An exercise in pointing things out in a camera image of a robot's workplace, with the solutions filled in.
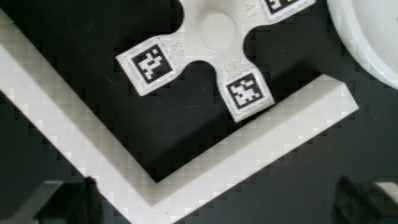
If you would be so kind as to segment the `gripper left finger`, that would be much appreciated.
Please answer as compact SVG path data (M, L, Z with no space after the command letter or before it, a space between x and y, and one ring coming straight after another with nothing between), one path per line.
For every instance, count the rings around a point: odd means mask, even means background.
M5 224L103 224L96 180L44 181Z

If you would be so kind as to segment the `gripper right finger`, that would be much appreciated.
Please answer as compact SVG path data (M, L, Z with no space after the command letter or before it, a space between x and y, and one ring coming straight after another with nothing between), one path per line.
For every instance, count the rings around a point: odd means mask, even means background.
M398 183L339 179L332 224L398 224Z

